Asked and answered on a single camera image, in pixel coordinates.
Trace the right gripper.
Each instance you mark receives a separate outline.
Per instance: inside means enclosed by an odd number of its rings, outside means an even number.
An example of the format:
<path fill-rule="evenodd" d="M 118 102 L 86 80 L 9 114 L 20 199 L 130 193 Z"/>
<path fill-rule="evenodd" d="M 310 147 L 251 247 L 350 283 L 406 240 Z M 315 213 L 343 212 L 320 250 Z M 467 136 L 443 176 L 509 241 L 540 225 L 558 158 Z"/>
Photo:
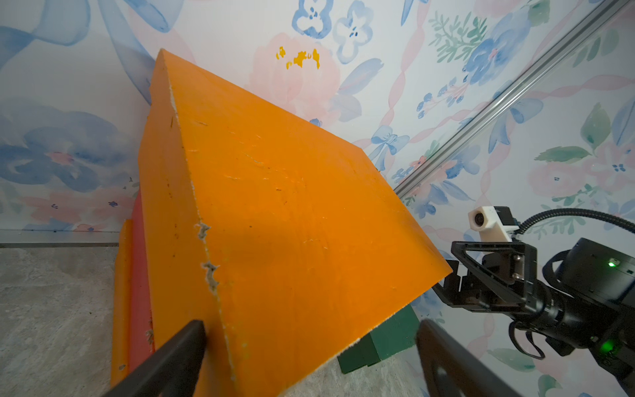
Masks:
<path fill-rule="evenodd" d="M 451 253 L 466 269 L 436 283 L 444 304 L 472 312 L 506 314 L 523 329 L 570 342 L 564 324 L 569 299 L 537 279 L 537 249 L 526 243 L 454 242 Z"/>

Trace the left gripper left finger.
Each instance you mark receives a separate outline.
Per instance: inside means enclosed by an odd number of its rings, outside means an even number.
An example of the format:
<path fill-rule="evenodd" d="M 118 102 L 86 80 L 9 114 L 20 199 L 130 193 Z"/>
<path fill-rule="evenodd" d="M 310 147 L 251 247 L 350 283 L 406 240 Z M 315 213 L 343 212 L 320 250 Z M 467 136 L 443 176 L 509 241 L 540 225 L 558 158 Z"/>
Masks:
<path fill-rule="evenodd" d="M 104 396 L 192 397 L 198 383 L 206 342 L 203 321 L 190 321 Z"/>

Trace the green shoebox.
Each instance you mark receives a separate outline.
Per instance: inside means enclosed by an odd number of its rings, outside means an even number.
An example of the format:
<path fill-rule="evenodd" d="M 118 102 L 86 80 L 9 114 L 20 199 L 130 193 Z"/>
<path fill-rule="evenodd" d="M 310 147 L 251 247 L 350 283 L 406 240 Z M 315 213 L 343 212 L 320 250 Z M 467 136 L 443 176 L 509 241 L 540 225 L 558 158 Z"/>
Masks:
<path fill-rule="evenodd" d="M 417 315 L 410 305 L 405 306 L 337 357 L 341 372 L 372 367 L 413 347 L 418 327 Z"/>

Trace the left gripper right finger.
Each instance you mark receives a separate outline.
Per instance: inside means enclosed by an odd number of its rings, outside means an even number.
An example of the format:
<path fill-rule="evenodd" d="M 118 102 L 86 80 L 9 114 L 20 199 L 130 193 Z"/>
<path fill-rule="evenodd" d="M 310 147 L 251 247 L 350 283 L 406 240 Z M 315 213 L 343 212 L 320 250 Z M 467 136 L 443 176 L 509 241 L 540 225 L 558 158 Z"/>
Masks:
<path fill-rule="evenodd" d="M 416 346 L 431 396 L 519 394 L 430 319 L 420 323 Z"/>

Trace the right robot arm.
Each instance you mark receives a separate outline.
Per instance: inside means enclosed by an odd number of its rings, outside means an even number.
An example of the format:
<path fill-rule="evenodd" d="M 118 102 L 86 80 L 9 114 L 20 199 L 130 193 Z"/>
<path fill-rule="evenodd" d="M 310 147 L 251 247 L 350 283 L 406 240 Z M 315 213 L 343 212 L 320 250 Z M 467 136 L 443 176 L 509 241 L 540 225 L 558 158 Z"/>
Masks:
<path fill-rule="evenodd" d="M 580 239 L 544 266 L 527 243 L 454 242 L 452 272 L 433 286 L 441 301 L 474 313 L 504 314 L 518 352 L 542 360 L 540 334 L 565 357 L 587 350 L 600 368 L 634 394 L 634 259 Z M 516 333 L 532 345 L 526 351 Z"/>

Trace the red shoebox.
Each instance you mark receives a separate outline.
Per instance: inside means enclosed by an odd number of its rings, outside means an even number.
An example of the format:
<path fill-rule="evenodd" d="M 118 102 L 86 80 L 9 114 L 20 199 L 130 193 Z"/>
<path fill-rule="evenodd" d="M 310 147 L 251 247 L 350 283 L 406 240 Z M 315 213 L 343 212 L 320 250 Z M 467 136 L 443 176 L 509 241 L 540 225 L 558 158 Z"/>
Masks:
<path fill-rule="evenodd" d="M 130 289 L 129 365 L 134 371 L 155 352 L 142 193 L 132 210 L 132 269 Z"/>

